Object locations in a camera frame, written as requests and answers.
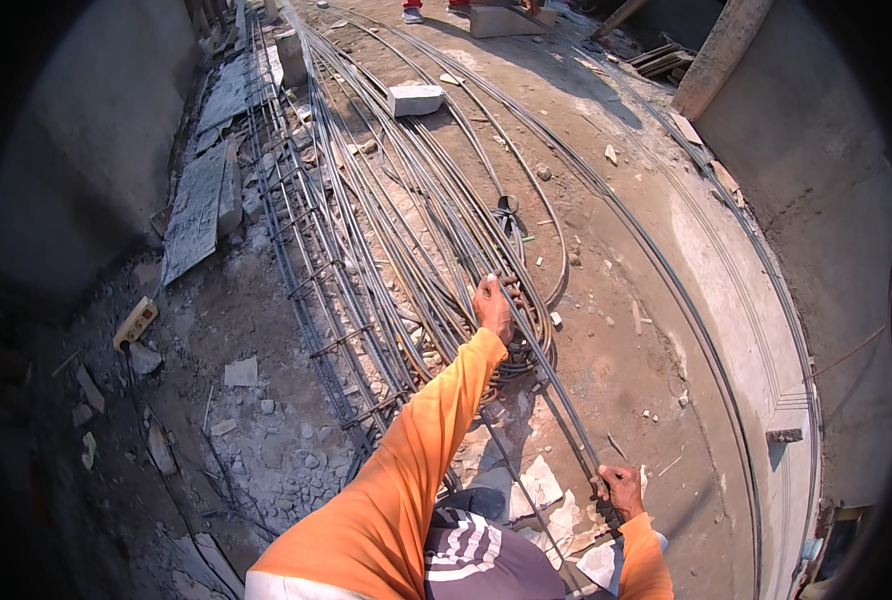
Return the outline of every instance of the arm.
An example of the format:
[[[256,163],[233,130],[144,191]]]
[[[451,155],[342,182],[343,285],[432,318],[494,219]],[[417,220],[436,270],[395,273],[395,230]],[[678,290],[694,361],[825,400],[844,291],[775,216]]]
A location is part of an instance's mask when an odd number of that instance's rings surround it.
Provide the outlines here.
[[[251,571],[374,598],[422,597],[423,544],[440,480],[512,339],[498,286],[495,276],[480,282],[474,307],[482,327],[404,406],[353,483],[280,535]]]
[[[650,516],[643,509],[639,471],[601,464],[592,483],[599,497],[608,500],[622,519],[620,600],[672,600],[673,580]]]

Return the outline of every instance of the gray sneaker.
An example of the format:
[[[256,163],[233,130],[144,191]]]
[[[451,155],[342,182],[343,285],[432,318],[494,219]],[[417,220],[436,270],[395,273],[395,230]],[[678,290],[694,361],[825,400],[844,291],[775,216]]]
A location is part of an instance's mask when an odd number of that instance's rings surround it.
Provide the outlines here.
[[[446,7],[446,12],[461,19],[468,19],[473,9],[468,4],[451,4]]]
[[[423,19],[423,15],[419,13],[419,8],[410,6],[408,8],[403,8],[403,22],[406,25],[418,25],[420,23],[425,23],[426,21]]]

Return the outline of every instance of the dirt ground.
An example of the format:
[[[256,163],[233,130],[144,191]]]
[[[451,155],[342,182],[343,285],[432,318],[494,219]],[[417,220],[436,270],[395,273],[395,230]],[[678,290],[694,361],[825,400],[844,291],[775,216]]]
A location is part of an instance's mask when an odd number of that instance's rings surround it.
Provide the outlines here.
[[[333,4],[386,23],[400,22],[397,3]],[[426,25],[409,31],[434,42],[534,114],[546,112],[542,118],[606,175],[653,237],[663,238],[672,227],[666,208],[673,193],[669,174],[694,194],[707,196],[708,186],[665,131],[573,60],[560,42],[529,36],[474,40],[467,22],[447,14],[444,5],[428,3]],[[316,17],[308,22],[324,30],[334,21]],[[583,25],[562,18],[556,27],[577,39],[584,34]],[[416,78],[400,58],[361,31],[334,30],[331,39],[387,85]],[[390,42],[406,50],[402,42]],[[410,57],[435,72],[424,56]],[[670,94],[663,86],[643,81],[636,86],[658,106],[668,107]],[[464,111],[475,114],[463,94],[448,91]],[[710,436],[729,434],[711,428],[698,412],[705,402],[721,401],[704,366],[687,367],[686,355],[695,342],[679,320],[667,318],[678,309],[603,201],[511,114],[484,102],[499,115],[526,163],[545,162],[553,173],[544,189],[565,225],[565,243],[580,262],[570,269],[567,291],[552,308],[563,319],[555,336],[557,373],[591,442],[603,462],[621,464],[607,440],[609,431],[632,466],[644,465],[649,478],[644,503],[655,518],[653,527],[669,540],[665,556],[676,595],[741,595],[744,576],[737,575],[729,558],[737,552],[734,519],[709,449]],[[527,234],[536,236],[526,245],[530,273],[541,291],[552,289],[562,242],[550,225],[539,224],[548,215],[518,164],[488,143],[491,126],[474,125],[503,184],[520,199],[517,216]],[[444,122],[435,135],[480,193],[495,194],[455,125]],[[607,144],[619,156],[616,166],[604,157]],[[31,332],[30,350],[37,364],[47,366],[33,382],[40,400],[34,419],[37,444],[56,457],[46,466],[53,482],[51,513],[84,596],[179,597],[173,571],[182,570],[182,559],[170,540],[189,530],[212,534],[244,576],[273,533],[285,531],[340,490],[351,465],[350,446],[306,358],[308,348],[302,347],[285,300],[269,236],[264,225],[248,224],[241,244],[223,242],[216,255],[158,291],[155,282],[141,285],[134,270],[160,260],[159,252],[135,256],[103,284],[68,331]],[[539,257],[542,266],[536,266]],[[110,340],[143,295],[155,298],[160,315],[142,342],[162,354],[163,364],[134,387],[125,358]],[[634,302],[641,317],[651,320],[640,323],[641,332],[632,316]],[[73,353],[71,363],[53,376]],[[258,360],[259,385],[224,386],[224,366],[252,356]],[[106,413],[74,428],[70,410],[80,402],[74,377],[80,363],[104,392]],[[589,486],[558,423],[561,405],[555,396],[534,396],[528,387],[511,386],[500,401],[505,415],[498,425],[511,442],[514,468],[522,473],[542,454],[585,515]],[[272,401],[271,413],[264,412],[264,400]],[[649,417],[644,417],[646,410]],[[228,419],[236,420],[236,429],[207,435],[211,426]],[[143,444],[156,423],[169,432],[180,469],[165,483]],[[91,471],[80,463],[87,430],[96,439]],[[461,462],[453,466],[468,479],[492,462],[483,460],[472,469]],[[559,506],[550,506],[547,515]],[[523,526],[539,528],[531,518],[516,528]],[[97,560],[102,567],[97,568]],[[562,569],[588,583],[574,563],[567,561]]]

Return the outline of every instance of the wooden beam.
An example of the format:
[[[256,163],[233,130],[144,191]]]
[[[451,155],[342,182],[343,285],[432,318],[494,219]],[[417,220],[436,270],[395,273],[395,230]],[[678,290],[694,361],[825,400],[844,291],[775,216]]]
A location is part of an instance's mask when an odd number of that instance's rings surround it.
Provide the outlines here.
[[[596,30],[593,31],[593,34],[589,36],[589,39],[593,42],[598,42],[605,38],[610,32],[619,27],[620,23],[630,18],[632,14],[638,11],[644,4],[646,4],[646,0],[626,0],[622,3],[622,6],[616,8],[616,11],[609,15],[609,18],[602,21],[602,25],[599,25]]]
[[[679,83],[672,105],[696,121],[713,101],[756,37],[773,0],[728,0]]]

